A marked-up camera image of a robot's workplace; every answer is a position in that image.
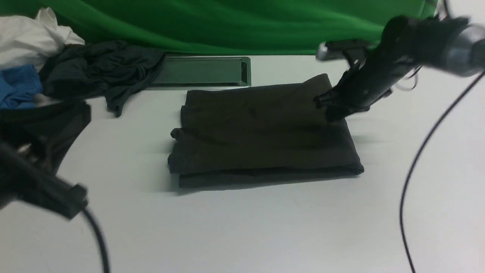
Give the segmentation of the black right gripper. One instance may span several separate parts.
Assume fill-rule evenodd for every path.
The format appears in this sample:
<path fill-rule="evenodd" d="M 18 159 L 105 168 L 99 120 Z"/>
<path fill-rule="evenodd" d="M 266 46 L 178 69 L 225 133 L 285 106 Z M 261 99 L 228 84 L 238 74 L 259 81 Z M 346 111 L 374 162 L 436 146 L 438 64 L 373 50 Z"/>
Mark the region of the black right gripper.
<path fill-rule="evenodd" d="M 317 109 L 325 110 L 328 122 L 336 122 L 370 110 L 395 83 L 422 66 L 415 45 L 419 28 L 428 19 L 398 16 L 383 28 L 379 45 L 364 61 L 348 71 L 337 85 L 314 97 Z"/>

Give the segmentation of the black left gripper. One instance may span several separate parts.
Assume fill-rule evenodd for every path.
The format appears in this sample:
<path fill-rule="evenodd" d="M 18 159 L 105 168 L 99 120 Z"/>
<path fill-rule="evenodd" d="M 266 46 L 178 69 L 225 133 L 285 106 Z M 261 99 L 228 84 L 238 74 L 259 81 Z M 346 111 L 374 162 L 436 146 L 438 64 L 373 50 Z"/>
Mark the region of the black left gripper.
<path fill-rule="evenodd" d="M 1 208 L 14 201 L 73 219 L 86 208 L 87 189 L 57 177 L 62 160 L 91 121 L 85 101 L 1 110 Z"/>

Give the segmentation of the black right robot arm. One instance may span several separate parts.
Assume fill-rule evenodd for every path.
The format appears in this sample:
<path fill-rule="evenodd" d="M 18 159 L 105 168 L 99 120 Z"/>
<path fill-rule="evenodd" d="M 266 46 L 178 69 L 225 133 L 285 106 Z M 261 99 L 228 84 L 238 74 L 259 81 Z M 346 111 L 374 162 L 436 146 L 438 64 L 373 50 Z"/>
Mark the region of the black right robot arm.
<path fill-rule="evenodd" d="M 364 49 L 362 59 L 352 59 L 346 52 L 344 55 L 350 68 L 336 85 L 314 98 L 329 122 L 368 111 L 418 67 L 459 77 L 483 72 L 484 27 L 471 24 L 465 17 L 439 20 L 398 16 L 386 24 L 376 48 Z"/>

